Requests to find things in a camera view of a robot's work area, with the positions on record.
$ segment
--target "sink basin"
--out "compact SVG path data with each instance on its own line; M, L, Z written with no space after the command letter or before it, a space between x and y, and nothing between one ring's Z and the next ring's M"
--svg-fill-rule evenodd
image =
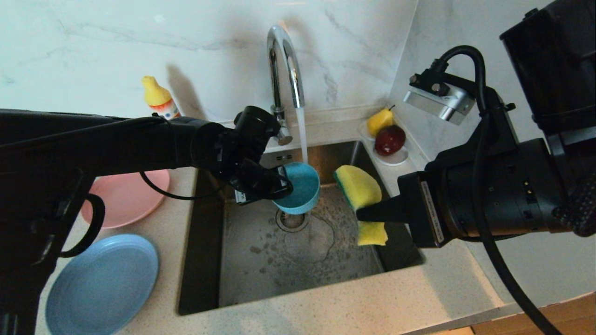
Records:
M333 178L354 165L383 187L361 142L308 148L321 178L321 198L304 216L285 215L273 202L235 203L226 187L197 200L188 229L178 313L187 315L419 265L422 258L403 224L385 224L386 246L356 245L354 212ZM299 149L263 155L265 167L302 161ZM197 193L213 190L204 172Z

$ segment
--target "red apple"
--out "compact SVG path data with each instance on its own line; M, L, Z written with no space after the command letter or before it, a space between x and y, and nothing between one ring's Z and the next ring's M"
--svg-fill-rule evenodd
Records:
M396 125L381 129L374 142L375 151L381 156L389 156L403 147L406 133Z

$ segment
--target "pink plate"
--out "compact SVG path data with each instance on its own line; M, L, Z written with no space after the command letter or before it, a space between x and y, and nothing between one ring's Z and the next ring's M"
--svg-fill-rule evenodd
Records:
M156 186L167 191L170 173L167 170L146 172ZM164 195L155 192L147 185L139 173L104 176L96 180L89 193L104 200L105 219L102 228L116 228L129 225L149 215L160 203ZM85 201L80 210L87 223L93 217L90 202Z

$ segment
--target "sink drain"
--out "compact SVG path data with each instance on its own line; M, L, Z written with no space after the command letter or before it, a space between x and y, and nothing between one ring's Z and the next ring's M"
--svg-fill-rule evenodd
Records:
M306 214L292 215L279 209L275 213L275 222L281 230L287 232L301 231L308 224Z

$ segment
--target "running water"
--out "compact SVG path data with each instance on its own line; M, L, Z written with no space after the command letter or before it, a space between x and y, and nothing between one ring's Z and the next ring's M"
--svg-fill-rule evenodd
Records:
M298 117L298 128L300 129L300 147L302 148L302 161L308 164L308 152L306 151L306 123L304 121L304 108L296 109Z

